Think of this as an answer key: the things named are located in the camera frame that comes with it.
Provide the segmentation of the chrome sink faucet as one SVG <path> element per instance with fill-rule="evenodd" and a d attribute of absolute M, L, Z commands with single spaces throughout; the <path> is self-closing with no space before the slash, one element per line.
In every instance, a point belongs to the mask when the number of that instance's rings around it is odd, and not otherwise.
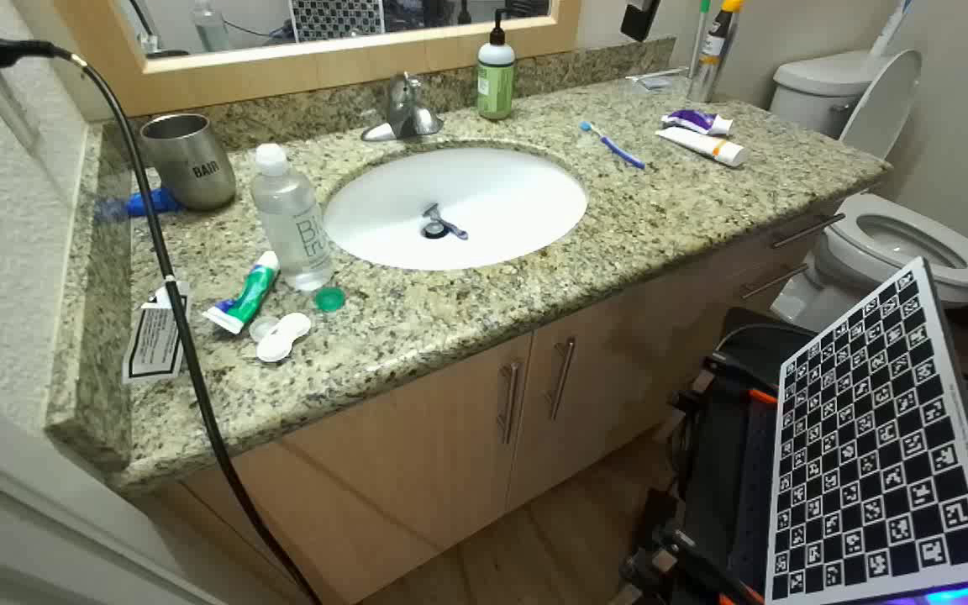
<path fill-rule="evenodd" d="M 362 140 L 419 140 L 443 127 L 443 122 L 419 100 L 425 80 L 400 75 L 382 97 L 380 122 L 362 130 Z"/>

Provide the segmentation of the black sink drain stopper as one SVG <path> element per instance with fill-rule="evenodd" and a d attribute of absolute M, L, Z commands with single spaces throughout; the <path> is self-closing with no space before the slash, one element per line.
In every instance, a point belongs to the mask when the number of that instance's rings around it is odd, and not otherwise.
<path fill-rule="evenodd" d="M 454 220 L 447 220 L 447 218 L 441 216 L 441 205 L 438 205 L 438 200 L 430 200 L 430 205 L 425 207 L 419 236 L 425 236 L 425 239 L 454 236 L 454 239 L 462 239 L 462 242 L 471 239 L 463 228 L 458 228 Z"/>

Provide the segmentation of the white oval sink basin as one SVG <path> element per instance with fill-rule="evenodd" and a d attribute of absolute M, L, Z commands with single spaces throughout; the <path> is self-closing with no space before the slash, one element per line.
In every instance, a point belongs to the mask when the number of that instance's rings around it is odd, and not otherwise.
<path fill-rule="evenodd" d="M 425 239 L 425 207 L 471 239 Z M 550 156 L 458 145 L 397 154 L 342 182 L 325 200 L 331 239 L 392 267 L 481 267 L 532 256 L 578 228 L 586 183 Z"/>

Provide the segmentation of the green bottle cap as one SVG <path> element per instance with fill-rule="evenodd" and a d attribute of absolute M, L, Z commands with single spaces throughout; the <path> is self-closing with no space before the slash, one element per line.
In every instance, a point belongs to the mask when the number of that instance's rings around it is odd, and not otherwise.
<path fill-rule="evenodd" d="M 320 288 L 320 291 L 313 294 L 313 303 L 316 303 L 320 313 L 336 313 L 336 310 L 348 306 L 348 291 L 336 288 L 336 285 L 325 285 L 325 288 Z"/>

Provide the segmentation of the blue toothbrush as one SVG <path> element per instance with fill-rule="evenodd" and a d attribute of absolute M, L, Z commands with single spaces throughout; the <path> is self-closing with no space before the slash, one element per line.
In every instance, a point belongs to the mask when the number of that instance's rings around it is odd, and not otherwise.
<path fill-rule="evenodd" d="M 578 127 L 586 133 L 592 133 L 595 140 L 602 140 L 618 161 L 625 161 L 628 167 L 647 171 L 648 161 L 642 161 L 640 154 L 631 154 L 628 149 L 621 149 L 618 140 L 613 140 L 606 130 L 597 130 L 592 122 L 578 122 Z"/>

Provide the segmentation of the white contact lens case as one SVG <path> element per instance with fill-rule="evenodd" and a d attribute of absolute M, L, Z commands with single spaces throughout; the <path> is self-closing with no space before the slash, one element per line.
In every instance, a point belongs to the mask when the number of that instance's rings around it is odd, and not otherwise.
<path fill-rule="evenodd" d="M 286 313 L 275 322 L 264 322 L 257 331 L 257 355 L 264 362 L 284 362 L 311 329 L 313 329 L 313 318 L 302 313 Z"/>

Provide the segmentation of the clear plastic water bottle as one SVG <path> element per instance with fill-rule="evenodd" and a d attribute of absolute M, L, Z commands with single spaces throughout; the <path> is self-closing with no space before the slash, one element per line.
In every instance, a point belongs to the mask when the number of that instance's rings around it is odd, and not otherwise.
<path fill-rule="evenodd" d="M 299 291 L 316 291 L 333 279 L 325 232 L 313 183 L 293 167 L 284 145 L 252 150 L 252 205 L 259 207 L 268 247 L 284 264 L 284 279 Z"/>

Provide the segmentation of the green white toothpaste tube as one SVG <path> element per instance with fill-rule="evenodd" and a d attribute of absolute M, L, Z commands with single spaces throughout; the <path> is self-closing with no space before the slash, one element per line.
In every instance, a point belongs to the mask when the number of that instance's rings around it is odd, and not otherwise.
<path fill-rule="evenodd" d="M 206 310 L 206 318 L 240 337 L 259 314 L 275 279 L 278 279 L 278 257 L 274 252 L 264 252 L 246 271 L 241 291 L 229 303 L 216 303 L 211 310 Z"/>

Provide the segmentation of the white orange cream tube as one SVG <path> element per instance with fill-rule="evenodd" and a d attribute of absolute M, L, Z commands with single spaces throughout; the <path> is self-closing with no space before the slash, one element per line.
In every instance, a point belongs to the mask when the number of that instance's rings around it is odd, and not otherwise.
<path fill-rule="evenodd" d="M 680 149 L 707 154 L 707 156 L 712 156 L 716 165 L 726 165 L 726 167 L 736 167 L 742 161 L 742 145 L 726 140 L 726 139 L 695 133 L 695 130 L 685 130 L 685 127 L 662 127 L 656 133 L 674 140 L 674 145 L 680 145 Z"/>

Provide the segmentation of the black robot cart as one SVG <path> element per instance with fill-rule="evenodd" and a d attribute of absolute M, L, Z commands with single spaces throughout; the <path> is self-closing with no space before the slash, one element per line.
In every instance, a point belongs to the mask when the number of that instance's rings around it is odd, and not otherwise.
<path fill-rule="evenodd" d="M 777 368 L 809 329 L 728 310 L 680 388 L 674 472 L 648 491 L 610 605 L 765 605 Z"/>

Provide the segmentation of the white labelled packet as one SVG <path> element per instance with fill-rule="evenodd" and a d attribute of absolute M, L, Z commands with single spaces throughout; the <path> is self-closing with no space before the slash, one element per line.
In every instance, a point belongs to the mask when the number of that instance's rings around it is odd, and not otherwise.
<path fill-rule="evenodd" d="M 156 288 L 138 310 L 138 322 L 130 329 L 126 353 L 126 381 L 128 384 L 172 381 L 181 372 L 181 360 L 184 353 L 178 341 L 172 294 L 165 288 Z"/>

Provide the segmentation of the stainless steel tumbler cup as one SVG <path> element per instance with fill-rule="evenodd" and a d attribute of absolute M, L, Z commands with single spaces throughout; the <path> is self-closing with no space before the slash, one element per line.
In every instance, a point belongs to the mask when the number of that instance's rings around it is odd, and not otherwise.
<path fill-rule="evenodd" d="M 141 127 L 147 165 L 163 183 L 192 210 L 216 210 L 236 200 L 229 154 L 206 114 L 158 114 Z"/>

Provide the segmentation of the silver orange spray can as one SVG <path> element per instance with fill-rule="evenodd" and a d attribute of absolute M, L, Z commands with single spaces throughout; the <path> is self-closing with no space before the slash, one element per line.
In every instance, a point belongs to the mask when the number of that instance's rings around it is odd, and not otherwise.
<path fill-rule="evenodd" d="M 742 0 L 700 0 L 700 12 L 700 55 L 685 86 L 685 97 L 695 105 L 704 105 L 718 80 Z"/>

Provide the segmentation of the wooden framed mirror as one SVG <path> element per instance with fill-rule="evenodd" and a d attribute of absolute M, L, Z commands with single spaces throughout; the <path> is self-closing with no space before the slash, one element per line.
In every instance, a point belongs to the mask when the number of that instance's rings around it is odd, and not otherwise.
<path fill-rule="evenodd" d="M 491 24 L 427 28 L 223 55 L 144 58 L 119 0 L 50 0 L 79 55 L 99 66 L 130 114 L 236 105 L 275 93 L 474 66 Z"/>

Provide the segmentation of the white toilet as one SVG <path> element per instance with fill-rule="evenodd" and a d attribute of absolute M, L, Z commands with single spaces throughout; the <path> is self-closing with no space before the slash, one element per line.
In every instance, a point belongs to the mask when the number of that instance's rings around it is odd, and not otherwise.
<path fill-rule="evenodd" d="M 781 64 L 771 112 L 848 149 L 886 156 L 911 116 L 920 55 L 842 51 Z M 773 300 L 773 313 L 823 329 L 890 271 L 925 257 L 947 310 L 968 306 L 968 236 L 874 192 L 855 192 Z"/>

